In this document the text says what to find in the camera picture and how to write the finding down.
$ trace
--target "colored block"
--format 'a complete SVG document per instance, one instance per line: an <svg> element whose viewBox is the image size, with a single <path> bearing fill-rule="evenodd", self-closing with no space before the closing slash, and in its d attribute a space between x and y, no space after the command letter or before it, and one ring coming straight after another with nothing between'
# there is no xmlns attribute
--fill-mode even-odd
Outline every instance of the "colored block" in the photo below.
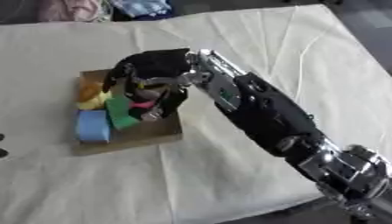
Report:
<svg viewBox="0 0 392 224"><path fill-rule="evenodd" d="M106 100L106 108L108 110L110 120L117 130L123 130L139 123L139 120L130 116L130 100L123 94L115 95L111 99Z"/></svg>
<svg viewBox="0 0 392 224"><path fill-rule="evenodd" d="M82 142L110 140L110 127L105 110L81 110L78 114L76 134Z"/></svg>

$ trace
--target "white tablecloth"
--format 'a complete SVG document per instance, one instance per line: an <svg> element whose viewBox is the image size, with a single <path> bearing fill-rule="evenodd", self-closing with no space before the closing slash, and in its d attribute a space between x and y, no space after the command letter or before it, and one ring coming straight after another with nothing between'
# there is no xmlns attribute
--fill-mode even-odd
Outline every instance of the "white tablecloth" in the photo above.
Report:
<svg viewBox="0 0 392 224"><path fill-rule="evenodd" d="M319 196L248 140L196 88L184 139L69 153L75 77L145 50L211 48L315 115L338 145L392 160L392 82L325 7L224 11L157 22L0 27L0 223L215 223Z"/></svg>

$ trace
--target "cardboard box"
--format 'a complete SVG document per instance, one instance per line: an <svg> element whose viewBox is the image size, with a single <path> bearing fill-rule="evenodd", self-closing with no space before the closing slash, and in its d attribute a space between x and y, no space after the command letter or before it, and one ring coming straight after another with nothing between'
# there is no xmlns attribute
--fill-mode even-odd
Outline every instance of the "cardboard box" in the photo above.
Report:
<svg viewBox="0 0 392 224"><path fill-rule="evenodd" d="M109 70L82 72L80 77L85 81L103 82ZM123 83L119 82L112 89L113 94L123 92ZM91 155L96 153L124 150L132 147L162 144L178 141L182 138L179 114L173 113L156 122L140 122L127 129L117 131L111 129L110 143L81 143L73 147L75 155Z"/></svg>

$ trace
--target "robotic hand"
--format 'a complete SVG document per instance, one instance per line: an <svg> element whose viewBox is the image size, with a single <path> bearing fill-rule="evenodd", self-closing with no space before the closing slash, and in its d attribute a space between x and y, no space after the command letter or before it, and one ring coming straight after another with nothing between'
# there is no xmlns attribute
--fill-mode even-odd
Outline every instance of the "robotic hand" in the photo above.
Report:
<svg viewBox="0 0 392 224"><path fill-rule="evenodd" d="M205 91L217 108L247 136L316 183L328 198L360 218L389 189L386 159L360 145L341 150L294 101L254 73L246 73L215 51L142 52L120 61L103 90L125 78L125 95L141 120L168 116L187 98L186 88Z"/></svg>

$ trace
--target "yellow block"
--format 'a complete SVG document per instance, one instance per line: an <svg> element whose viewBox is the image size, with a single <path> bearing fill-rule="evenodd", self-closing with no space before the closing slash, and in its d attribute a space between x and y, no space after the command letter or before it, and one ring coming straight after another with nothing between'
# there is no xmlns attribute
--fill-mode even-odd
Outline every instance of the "yellow block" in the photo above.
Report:
<svg viewBox="0 0 392 224"><path fill-rule="evenodd" d="M106 94L100 92L96 97L91 100L78 102L77 106L79 109L101 109L103 108L105 101L111 97L112 94L110 91L108 91Z"/></svg>

